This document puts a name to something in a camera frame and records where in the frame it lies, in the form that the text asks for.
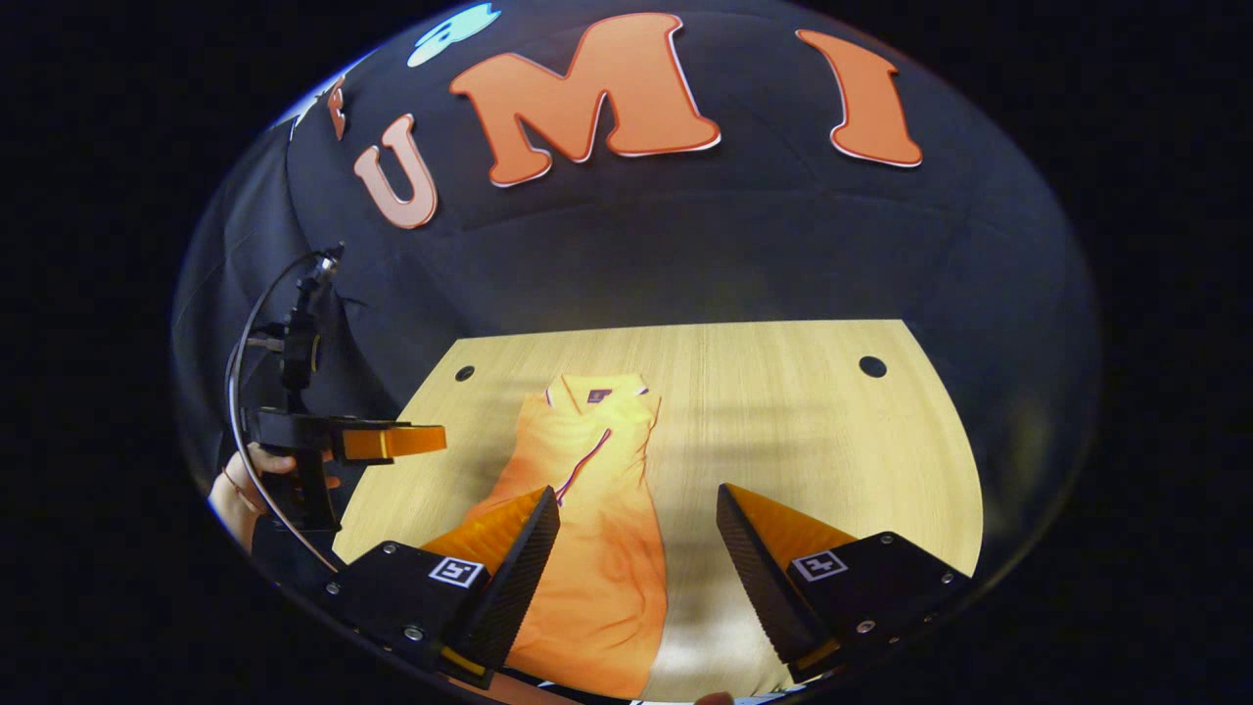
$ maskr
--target orange polo shirt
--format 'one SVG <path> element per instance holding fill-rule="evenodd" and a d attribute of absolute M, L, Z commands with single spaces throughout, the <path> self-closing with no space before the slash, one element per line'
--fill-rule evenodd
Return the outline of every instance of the orange polo shirt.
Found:
<path fill-rule="evenodd" d="M 665 552 L 645 480 L 660 399 L 640 376 L 569 377 L 528 397 L 514 456 L 475 518 L 551 486 L 561 530 L 506 664 L 634 699 L 665 622 Z"/>

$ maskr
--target wooden table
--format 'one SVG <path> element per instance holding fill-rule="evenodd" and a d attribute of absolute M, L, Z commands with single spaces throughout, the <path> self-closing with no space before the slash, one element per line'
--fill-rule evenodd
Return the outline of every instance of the wooden table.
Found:
<path fill-rule="evenodd" d="M 861 361 L 886 366 L 871 377 Z M 457 372 L 474 374 L 457 382 Z M 662 397 L 647 480 L 668 611 L 643 700 L 791 685 L 714 523 L 717 487 L 764 495 L 856 537 L 892 530 L 971 575 L 982 537 L 974 456 L 902 321 L 772 321 L 464 338 L 400 419 L 442 425 L 449 450 L 368 468 L 335 551 L 420 546 L 486 497 L 514 451 L 524 396 L 561 376 L 639 373 Z M 565 684 L 580 687 L 580 684 Z"/>

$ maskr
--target letter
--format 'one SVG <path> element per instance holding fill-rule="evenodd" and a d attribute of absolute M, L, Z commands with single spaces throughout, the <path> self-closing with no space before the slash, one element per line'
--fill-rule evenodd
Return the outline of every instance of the letter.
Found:
<path fill-rule="evenodd" d="M 796 35 L 827 58 L 845 106 L 845 119 L 831 130 L 831 143 L 850 157 L 895 167 L 922 163 L 922 149 L 910 139 L 896 73 L 887 59 L 856 44 L 807 29 Z"/>
<path fill-rule="evenodd" d="M 335 125 L 335 138 L 343 139 L 343 128 L 347 118 L 343 114 L 343 76 L 331 86 L 331 94 L 326 96 L 326 106 L 331 111 L 331 124 Z"/>
<path fill-rule="evenodd" d="M 406 113 L 383 130 L 383 147 L 391 147 L 400 160 L 400 165 L 408 177 L 408 183 L 413 188 L 413 195 L 408 200 L 396 197 L 396 190 L 387 183 L 387 177 L 378 168 L 378 147 L 370 145 L 368 149 L 357 157 L 357 163 L 352 165 L 353 173 L 366 183 L 366 190 L 375 199 L 375 205 L 383 217 L 396 227 L 416 228 L 431 219 L 435 214 L 435 204 L 439 197 L 435 192 L 435 182 L 431 173 L 426 170 L 426 163 L 417 152 L 411 129 L 413 128 L 413 115 Z"/>
<path fill-rule="evenodd" d="M 565 76 L 517 54 L 499 54 L 452 79 L 449 91 L 470 98 L 496 158 L 491 183 L 515 185 L 551 168 L 551 154 L 531 147 L 524 120 L 566 158 L 585 162 L 606 95 L 614 129 L 605 143 L 616 154 L 717 144 L 718 125 L 697 111 L 674 53 L 680 26 L 679 18 L 657 13 L 609 18 L 583 34 Z"/>

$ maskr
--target orange letter m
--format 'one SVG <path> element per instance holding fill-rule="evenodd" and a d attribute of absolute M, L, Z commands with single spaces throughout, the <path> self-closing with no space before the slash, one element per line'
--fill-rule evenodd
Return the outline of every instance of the orange letter m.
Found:
<path fill-rule="evenodd" d="M 697 111 L 674 54 L 680 26 L 679 18 L 657 13 L 609 18 L 583 34 L 565 76 L 517 54 L 499 54 L 452 79 L 449 91 L 470 98 L 496 158 L 491 182 L 515 185 L 553 167 L 549 152 L 526 139 L 523 120 L 566 158 L 585 162 L 606 95 L 614 129 L 605 144 L 616 154 L 717 144 L 718 125 Z"/>

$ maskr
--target blue sticker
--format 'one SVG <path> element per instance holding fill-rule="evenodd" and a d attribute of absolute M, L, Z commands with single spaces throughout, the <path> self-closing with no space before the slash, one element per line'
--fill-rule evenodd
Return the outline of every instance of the blue sticker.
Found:
<path fill-rule="evenodd" d="M 413 43 L 413 53 L 408 55 L 408 68 L 421 65 L 444 51 L 444 48 L 454 41 L 461 41 L 482 31 L 496 18 L 500 10 L 491 11 L 491 3 L 475 5 L 440 23 L 435 29 L 422 35 Z"/>

